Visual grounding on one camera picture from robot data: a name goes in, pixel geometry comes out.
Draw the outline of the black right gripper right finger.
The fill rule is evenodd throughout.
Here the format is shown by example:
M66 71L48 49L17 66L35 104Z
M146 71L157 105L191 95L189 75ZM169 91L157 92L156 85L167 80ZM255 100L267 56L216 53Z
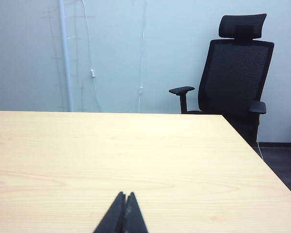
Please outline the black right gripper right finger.
M130 193L124 207L122 232L123 233L147 233L148 232L134 192Z

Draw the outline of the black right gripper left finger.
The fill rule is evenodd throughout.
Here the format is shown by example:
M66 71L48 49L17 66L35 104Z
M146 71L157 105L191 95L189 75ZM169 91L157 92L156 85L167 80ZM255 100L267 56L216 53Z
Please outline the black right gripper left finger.
M117 194L94 233L121 233L123 227L126 195L121 191Z

